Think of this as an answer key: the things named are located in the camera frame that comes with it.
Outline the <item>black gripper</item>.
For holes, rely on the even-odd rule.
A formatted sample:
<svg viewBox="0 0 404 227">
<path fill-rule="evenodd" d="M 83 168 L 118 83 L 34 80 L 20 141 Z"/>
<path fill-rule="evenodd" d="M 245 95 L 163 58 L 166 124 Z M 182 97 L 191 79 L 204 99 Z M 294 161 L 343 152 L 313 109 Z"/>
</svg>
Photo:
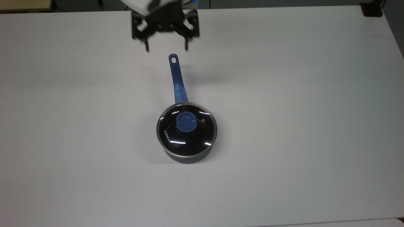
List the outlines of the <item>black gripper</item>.
<svg viewBox="0 0 404 227">
<path fill-rule="evenodd" d="M 132 39 L 144 43 L 150 52 L 148 39 L 154 32 L 177 32 L 185 40 L 185 50 L 189 42 L 200 37 L 199 17 L 196 9 L 183 12 L 182 0 L 152 0 L 147 5 L 147 16 L 132 11 Z"/>
</svg>

